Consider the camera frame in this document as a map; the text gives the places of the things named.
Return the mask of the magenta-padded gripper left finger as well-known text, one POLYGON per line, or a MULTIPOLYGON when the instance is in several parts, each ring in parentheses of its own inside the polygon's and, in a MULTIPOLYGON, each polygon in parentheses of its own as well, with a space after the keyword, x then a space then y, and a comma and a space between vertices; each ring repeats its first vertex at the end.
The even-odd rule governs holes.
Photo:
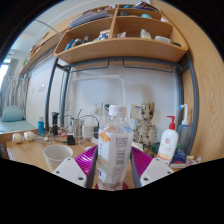
POLYGON ((98 147, 91 147, 76 158, 66 158, 53 173, 78 186, 91 189, 94 182, 97 154, 98 147))

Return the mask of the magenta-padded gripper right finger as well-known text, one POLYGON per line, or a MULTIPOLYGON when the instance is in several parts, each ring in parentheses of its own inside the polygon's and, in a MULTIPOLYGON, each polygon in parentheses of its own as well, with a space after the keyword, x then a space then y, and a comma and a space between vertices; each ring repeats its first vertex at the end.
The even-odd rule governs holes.
POLYGON ((141 150, 131 149, 131 169, 134 186, 140 188, 173 173, 159 158, 152 158, 141 150))

